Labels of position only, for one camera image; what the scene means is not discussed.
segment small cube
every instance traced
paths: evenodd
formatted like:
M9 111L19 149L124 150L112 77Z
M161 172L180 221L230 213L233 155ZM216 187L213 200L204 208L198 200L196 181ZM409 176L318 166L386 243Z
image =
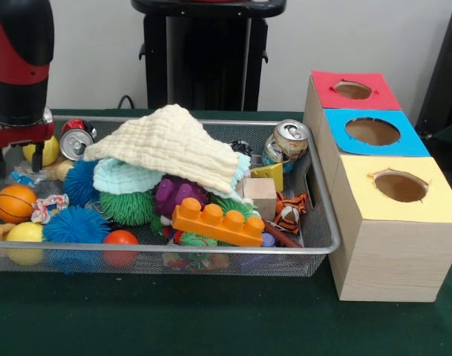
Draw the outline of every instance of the small cube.
M246 178L243 180L243 197L254 200L262 219L273 221L277 193L273 178Z

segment red square lid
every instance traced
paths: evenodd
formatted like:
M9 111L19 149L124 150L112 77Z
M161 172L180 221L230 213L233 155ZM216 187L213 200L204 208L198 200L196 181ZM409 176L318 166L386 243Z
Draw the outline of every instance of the red square lid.
M312 71L321 107L325 109L402 110L380 73Z

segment orange lego block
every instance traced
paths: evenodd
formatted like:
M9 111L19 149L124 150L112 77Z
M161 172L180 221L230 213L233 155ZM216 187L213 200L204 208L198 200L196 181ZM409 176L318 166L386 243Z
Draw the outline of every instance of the orange lego block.
M259 217L244 222L242 213L235 210L223 217L222 209L215 204L208 204L201 211L201 204L195 198L186 198L174 209L173 228L232 245L260 247L265 225Z

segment round hole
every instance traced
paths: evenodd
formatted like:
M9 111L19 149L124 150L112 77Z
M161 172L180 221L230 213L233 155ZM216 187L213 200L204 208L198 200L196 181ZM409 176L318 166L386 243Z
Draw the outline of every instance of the round hole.
M417 202L427 194L428 185L412 174L388 171L375 176L377 189L398 202Z
M394 125L372 117L359 117L346 124L346 132L355 139L373 146L392 145L401 134Z
M335 90L339 95L354 100L367 99L373 93L366 85L355 82L339 82L335 85Z

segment yellow square lid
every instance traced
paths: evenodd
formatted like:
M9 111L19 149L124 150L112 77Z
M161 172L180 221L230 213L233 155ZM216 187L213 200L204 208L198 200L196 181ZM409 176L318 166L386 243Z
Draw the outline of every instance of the yellow square lid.
M341 159L363 219L452 223L452 189L433 158Z

